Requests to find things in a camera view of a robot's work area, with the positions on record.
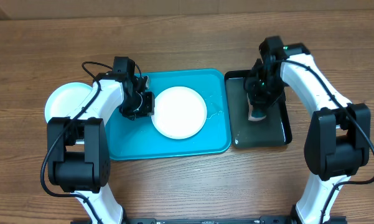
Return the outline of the teal sponge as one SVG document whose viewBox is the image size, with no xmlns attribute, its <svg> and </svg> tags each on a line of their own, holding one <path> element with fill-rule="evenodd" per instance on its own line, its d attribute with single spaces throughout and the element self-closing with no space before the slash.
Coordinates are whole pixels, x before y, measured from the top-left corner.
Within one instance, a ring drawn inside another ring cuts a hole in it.
<svg viewBox="0 0 374 224">
<path fill-rule="evenodd" d="M 254 109 L 251 105 L 249 97 L 247 97 L 248 101 L 248 120 L 249 121 L 261 121 L 266 118 L 266 112 L 261 109 Z"/>
</svg>

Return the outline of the pink plate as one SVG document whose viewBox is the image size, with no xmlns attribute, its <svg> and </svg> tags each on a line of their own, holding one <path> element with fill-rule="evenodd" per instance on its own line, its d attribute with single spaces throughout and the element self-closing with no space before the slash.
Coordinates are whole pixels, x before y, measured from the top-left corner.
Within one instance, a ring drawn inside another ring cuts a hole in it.
<svg viewBox="0 0 374 224">
<path fill-rule="evenodd" d="M 187 139 L 197 134 L 207 119 L 204 99 L 193 89 L 174 86 L 155 98 L 154 127 L 171 139 Z"/>
</svg>

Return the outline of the light blue plate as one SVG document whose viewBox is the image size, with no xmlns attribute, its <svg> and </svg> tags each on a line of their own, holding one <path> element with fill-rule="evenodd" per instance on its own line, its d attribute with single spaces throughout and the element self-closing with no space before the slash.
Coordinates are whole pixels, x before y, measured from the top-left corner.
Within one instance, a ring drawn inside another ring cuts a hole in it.
<svg viewBox="0 0 374 224">
<path fill-rule="evenodd" d="M 58 87 L 46 101 L 44 110 L 46 122 L 48 123 L 53 117 L 66 117 L 78 108 L 91 90 L 91 86 L 80 82 L 71 82 Z"/>
</svg>

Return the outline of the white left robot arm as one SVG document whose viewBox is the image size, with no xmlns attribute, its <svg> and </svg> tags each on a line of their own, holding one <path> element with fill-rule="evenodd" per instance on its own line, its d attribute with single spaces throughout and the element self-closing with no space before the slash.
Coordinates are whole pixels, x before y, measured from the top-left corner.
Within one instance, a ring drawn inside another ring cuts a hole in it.
<svg viewBox="0 0 374 224">
<path fill-rule="evenodd" d="M 47 153 L 40 184 L 52 197 L 77 198 L 90 223 L 128 223 L 108 179 L 110 152 L 105 125 L 115 110 L 134 121 L 154 114 L 149 77 L 135 75 L 129 57 L 115 57 L 108 71 L 93 77 L 93 89 L 79 108 L 47 123 Z"/>
</svg>

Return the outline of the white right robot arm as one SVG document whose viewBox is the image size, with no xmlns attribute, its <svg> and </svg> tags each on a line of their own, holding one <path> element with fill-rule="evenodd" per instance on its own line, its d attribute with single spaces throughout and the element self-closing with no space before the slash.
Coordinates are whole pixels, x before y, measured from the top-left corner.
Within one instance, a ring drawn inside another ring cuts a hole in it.
<svg viewBox="0 0 374 224">
<path fill-rule="evenodd" d="M 259 53 L 243 80 L 248 120 L 267 118 L 285 86 L 295 91 L 311 116 L 304 145 L 310 176 L 292 208 L 291 223 L 330 223 L 330 210 L 344 185 L 374 182 L 370 110 L 341 95 L 304 44 L 284 45 L 279 36 L 267 37 Z"/>
</svg>

